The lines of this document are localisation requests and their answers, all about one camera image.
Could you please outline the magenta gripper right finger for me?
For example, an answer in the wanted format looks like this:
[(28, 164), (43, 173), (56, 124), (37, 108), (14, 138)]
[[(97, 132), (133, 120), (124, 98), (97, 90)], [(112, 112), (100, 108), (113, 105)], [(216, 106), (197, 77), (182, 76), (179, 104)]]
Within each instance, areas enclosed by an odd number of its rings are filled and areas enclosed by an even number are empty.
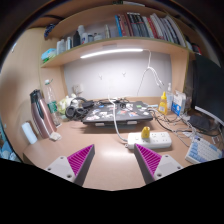
[(146, 184), (182, 169), (182, 166), (170, 155), (161, 156), (139, 144), (134, 145), (134, 154)]

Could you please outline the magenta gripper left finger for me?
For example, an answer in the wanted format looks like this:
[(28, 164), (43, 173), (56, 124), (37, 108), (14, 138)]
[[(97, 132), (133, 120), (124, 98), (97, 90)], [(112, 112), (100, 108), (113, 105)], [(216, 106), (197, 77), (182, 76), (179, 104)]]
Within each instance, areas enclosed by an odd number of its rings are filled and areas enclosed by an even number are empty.
[(90, 145), (68, 157), (59, 156), (45, 170), (76, 185), (82, 186), (94, 155), (95, 146)]

